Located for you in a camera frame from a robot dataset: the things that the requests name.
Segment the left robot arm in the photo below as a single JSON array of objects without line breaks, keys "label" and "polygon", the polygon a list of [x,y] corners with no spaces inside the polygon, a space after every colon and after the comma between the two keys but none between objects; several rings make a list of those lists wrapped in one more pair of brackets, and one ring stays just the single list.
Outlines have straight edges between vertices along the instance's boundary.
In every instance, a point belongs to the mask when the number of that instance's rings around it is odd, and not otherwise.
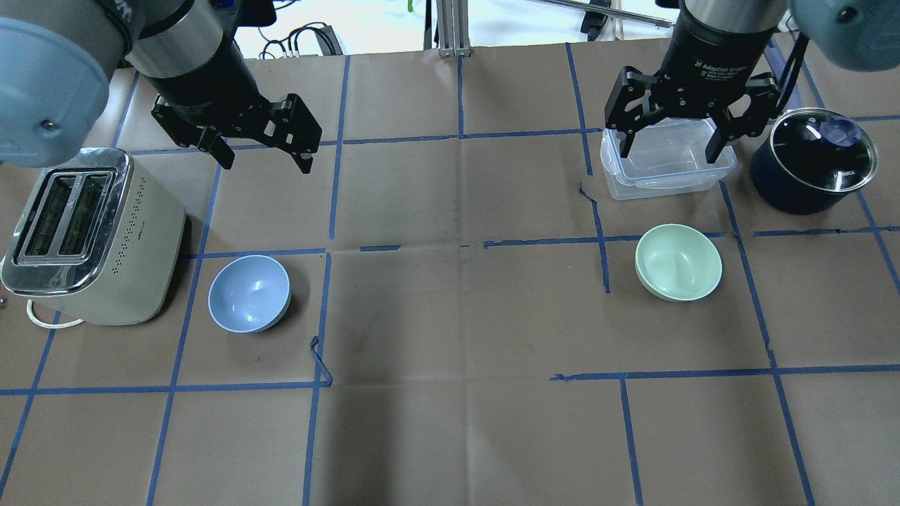
[{"label": "left robot arm", "polygon": [[229,138],[288,153],[309,173],[322,129],[301,97],[271,102],[235,42],[276,21],[270,1],[4,1],[2,160],[49,167],[74,157],[129,63],[157,91],[171,141],[229,169]]}]

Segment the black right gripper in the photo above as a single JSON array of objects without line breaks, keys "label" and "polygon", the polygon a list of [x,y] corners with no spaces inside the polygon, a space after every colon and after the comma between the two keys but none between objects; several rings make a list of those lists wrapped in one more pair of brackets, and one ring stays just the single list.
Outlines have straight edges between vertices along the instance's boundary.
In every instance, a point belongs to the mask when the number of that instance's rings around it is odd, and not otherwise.
[{"label": "black right gripper", "polygon": [[[713,121],[706,147],[710,164],[730,142],[761,135],[777,115],[780,93],[774,74],[751,73],[774,29],[769,22],[751,32],[731,32],[694,15],[679,16],[660,69],[647,76],[622,67],[605,103],[605,128],[617,135],[619,156],[629,156],[637,132],[668,118]],[[743,96],[750,102],[736,117],[730,106]]]}]

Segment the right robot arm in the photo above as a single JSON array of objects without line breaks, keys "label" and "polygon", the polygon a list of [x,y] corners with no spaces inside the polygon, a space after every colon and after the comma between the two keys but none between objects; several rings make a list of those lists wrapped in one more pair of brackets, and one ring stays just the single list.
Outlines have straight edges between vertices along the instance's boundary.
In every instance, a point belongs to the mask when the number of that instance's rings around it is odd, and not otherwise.
[{"label": "right robot arm", "polygon": [[[706,147],[714,162],[727,144],[761,135],[784,111],[806,50],[814,43],[833,64],[855,72],[898,66],[896,1],[660,1],[678,12],[661,67],[623,67],[605,104],[605,128],[621,157],[636,135],[663,119],[710,119]],[[785,17],[797,39],[780,76],[755,74]]]}]

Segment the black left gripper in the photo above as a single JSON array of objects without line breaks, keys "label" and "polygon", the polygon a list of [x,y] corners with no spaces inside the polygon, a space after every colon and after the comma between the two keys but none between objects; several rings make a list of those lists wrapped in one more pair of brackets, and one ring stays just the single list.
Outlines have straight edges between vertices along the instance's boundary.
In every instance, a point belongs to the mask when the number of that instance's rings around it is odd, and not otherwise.
[{"label": "black left gripper", "polygon": [[[182,76],[147,80],[160,95],[151,115],[177,146],[196,147],[229,170],[235,154],[221,133],[253,138],[289,154],[303,175],[311,173],[321,125],[296,93],[272,103],[262,96],[228,36],[222,36],[215,54],[202,66]],[[266,111],[268,119],[262,116]]]}]

